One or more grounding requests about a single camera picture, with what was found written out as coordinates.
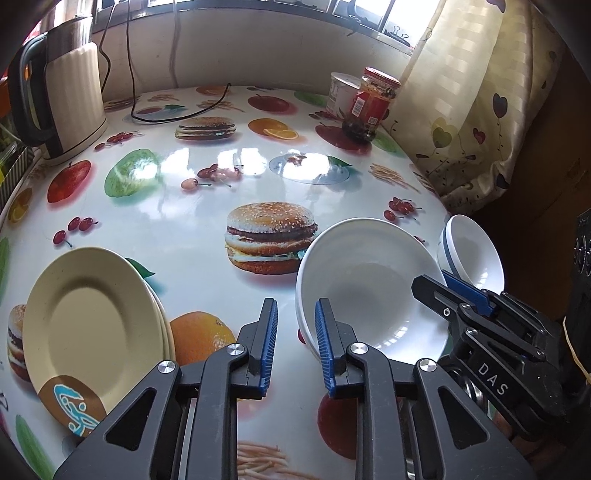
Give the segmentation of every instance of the hamburger print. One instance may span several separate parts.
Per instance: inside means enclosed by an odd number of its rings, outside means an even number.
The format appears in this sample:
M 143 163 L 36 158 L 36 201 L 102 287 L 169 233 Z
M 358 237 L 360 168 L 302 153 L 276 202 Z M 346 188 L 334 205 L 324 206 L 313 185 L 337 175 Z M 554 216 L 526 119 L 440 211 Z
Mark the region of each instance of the hamburger print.
M 225 116 L 190 118 L 181 123 L 174 133 L 180 140 L 221 140 L 236 132 L 236 124 Z
M 26 305 L 17 305 L 8 315 L 7 350 L 12 371 L 25 382 L 30 382 L 25 352 L 22 350 L 22 321 L 25 318 L 25 308 Z
M 295 203 L 242 205 L 228 215 L 228 258 L 259 275 L 294 273 L 317 230 L 312 212 Z

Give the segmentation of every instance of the curtain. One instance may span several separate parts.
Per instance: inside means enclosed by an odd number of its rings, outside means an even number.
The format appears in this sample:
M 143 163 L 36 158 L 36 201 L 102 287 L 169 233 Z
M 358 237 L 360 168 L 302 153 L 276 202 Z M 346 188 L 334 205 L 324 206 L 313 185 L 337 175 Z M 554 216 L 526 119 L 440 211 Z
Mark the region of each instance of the curtain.
M 450 212 L 470 214 L 509 188 L 562 52 L 528 0 L 441 0 L 384 127 Z

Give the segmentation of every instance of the white container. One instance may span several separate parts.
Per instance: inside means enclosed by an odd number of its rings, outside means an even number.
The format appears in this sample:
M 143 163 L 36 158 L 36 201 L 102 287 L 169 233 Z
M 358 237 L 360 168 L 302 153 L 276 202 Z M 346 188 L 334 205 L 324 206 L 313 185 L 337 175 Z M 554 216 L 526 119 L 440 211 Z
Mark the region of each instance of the white container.
M 353 105 L 355 94 L 361 88 L 361 80 L 346 73 L 333 72 L 330 74 L 329 99 L 326 102 L 326 111 L 332 116 L 343 120 Z
M 412 235 L 384 220 L 353 218 L 321 233 L 308 248 L 295 284 L 295 313 L 319 360 L 314 307 L 328 298 L 338 322 L 388 358 L 438 360 L 448 323 L 414 298 L 415 277 L 445 284 L 435 259 Z
M 494 244 L 474 220 L 454 215 L 439 237 L 437 262 L 442 270 L 482 290 L 501 293 L 503 265 Z

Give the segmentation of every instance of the wall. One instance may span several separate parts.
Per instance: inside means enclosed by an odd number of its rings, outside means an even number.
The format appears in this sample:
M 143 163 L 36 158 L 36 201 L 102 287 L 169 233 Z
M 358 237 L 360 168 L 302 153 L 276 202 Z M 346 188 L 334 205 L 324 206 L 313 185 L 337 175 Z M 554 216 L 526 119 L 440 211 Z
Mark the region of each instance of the wall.
M 474 215 L 499 251 L 506 289 L 552 319 L 569 300 L 576 218 L 591 208 L 589 112 L 591 84 L 565 52 L 511 188 Z
M 270 11 L 204 9 L 180 13 L 176 72 L 180 87 L 266 85 L 327 93 L 330 72 L 360 76 L 366 66 L 400 76 L 409 57 L 362 34 L 350 37 L 337 25 Z M 172 88 L 168 70 L 174 32 L 172 14 L 129 25 L 138 92 Z M 100 42 L 100 35 L 93 40 Z M 105 100 L 131 95 L 125 25 L 109 29 L 103 49 L 112 61 Z M 100 58 L 101 76 L 106 62 Z

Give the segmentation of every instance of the jar label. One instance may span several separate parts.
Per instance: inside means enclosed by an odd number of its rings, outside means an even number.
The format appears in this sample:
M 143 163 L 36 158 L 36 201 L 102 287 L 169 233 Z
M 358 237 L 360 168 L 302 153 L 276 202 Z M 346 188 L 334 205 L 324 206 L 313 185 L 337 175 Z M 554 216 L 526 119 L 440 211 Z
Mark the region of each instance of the jar label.
M 355 104 L 353 105 L 353 109 L 351 110 L 351 113 L 354 116 L 359 116 L 359 114 L 361 113 L 361 110 L 363 109 L 364 104 L 365 104 L 365 100 L 363 100 L 361 98 L 357 98 L 357 100 L 355 100 Z
M 389 105 L 389 100 L 370 95 L 369 92 L 358 92 L 351 114 L 367 125 L 377 126 Z

